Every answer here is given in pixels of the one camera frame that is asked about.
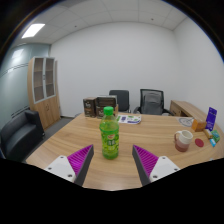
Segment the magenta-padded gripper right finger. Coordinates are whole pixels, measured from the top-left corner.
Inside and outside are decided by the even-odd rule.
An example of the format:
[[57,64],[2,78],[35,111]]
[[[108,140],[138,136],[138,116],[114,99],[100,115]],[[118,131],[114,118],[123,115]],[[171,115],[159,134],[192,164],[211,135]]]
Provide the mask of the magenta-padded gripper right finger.
[[132,155],[143,186],[180,170],[168,157],[158,157],[137,145],[133,146]]

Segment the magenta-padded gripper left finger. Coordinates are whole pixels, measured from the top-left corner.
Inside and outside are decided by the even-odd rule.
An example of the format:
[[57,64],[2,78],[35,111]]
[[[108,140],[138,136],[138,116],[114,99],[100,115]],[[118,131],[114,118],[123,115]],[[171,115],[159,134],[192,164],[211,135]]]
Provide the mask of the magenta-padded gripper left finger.
[[69,156],[60,155],[45,168],[45,171],[82,186],[93,155],[94,147],[89,145]]

